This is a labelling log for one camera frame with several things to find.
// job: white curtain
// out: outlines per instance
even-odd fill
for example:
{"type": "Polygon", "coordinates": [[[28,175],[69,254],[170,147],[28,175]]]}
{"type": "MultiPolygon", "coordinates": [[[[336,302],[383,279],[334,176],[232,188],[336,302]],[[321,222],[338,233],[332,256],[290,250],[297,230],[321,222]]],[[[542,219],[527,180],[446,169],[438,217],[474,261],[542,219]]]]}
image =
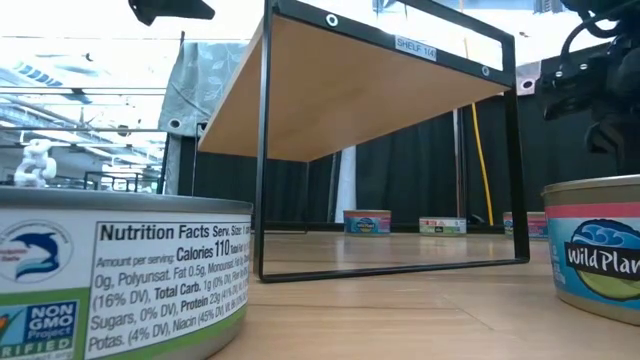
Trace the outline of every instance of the white curtain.
{"type": "Polygon", "coordinates": [[[356,147],[352,146],[342,150],[335,222],[344,223],[342,212],[356,209],[356,147]]]}

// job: shelf label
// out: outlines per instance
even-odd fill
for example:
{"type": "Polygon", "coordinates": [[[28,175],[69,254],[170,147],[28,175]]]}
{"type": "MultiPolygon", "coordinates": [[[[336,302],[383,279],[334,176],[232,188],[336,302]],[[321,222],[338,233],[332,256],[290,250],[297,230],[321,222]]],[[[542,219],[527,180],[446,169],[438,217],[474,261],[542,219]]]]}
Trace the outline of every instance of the shelf label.
{"type": "Polygon", "coordinates": [[[396,35],[396,50],[400,50],[421,58],[436,61],[438,50],[419,41],[396,35]]]}

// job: can lid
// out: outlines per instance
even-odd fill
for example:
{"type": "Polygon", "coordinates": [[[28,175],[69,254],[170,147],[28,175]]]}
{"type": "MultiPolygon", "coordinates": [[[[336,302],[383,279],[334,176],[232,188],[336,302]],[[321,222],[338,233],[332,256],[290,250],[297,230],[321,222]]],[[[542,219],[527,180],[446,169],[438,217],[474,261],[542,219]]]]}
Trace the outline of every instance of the can lid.
{"type": "Polygon", "coordinates": [[[251,214],[241,201],[188,196],[0,186],[0,208],[251,214]]]}
{"type": "Polygon", "coordinates": [[[544,187],[542,195],[546,195],[558,191],[567,190],[583,190],[583,189],[595,189],[601,187],[612,186],[630,186],[640,185],[640,175],[625,175],[625,176],[612,176],[596,179],[585,179],[576,181],[567,181],[557,184],[551,184],[544,187]]]}
{"type": "Polygon", "coordinates": [[[390,213],[391,210],[343,210],[344,213],[390,213]]]}

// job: can label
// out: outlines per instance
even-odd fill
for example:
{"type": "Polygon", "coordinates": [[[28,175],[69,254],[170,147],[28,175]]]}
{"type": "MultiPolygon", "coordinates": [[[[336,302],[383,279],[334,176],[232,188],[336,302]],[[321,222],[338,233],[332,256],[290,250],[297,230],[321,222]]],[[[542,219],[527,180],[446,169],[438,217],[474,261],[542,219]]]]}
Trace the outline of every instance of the can label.
{"type": "Polygon", "coordinates": [[[218,336],[246,311],[250,236],[249,215],[0,209],[0,359],[151,359],[218,336]]]}
{"type": "Polygon", "coordinates": [[[458,235],[467,233],[466,219],[420,218],[420,233],[423,235],[458,235]]]}
{"type": "MultiPolygon", "coordinates": [[[[532,239],[547,239],[549,237],[549,230],[547,226],[547,219],[540,216],[527,217],[529,237],[532,239]]],[[[504,217],[504,233],[507,236],[513,236],[513,218],[511,216],[504,217]]]]}
{"type": "Polygon", "coordinates": [[[640,204],[547,208],[557,288],[640,310],[640,204]]]}
{"type": "Polygon", "coordinates": [[[389,234],[390,216],[349,216],[344,219],[344,229],[349,234],[389,234]]]}

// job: nutrition facts label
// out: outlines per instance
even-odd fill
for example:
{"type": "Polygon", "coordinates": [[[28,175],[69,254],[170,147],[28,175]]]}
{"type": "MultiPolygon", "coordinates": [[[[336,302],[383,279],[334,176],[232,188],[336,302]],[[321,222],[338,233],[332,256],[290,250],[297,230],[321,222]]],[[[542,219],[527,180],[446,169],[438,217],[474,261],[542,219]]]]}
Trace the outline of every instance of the nutrition facts label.
{"type": "Polygon", "coordinates": [[[98,223],[85,357],[211,326],[247,302],[249,223],[98,223]]]}

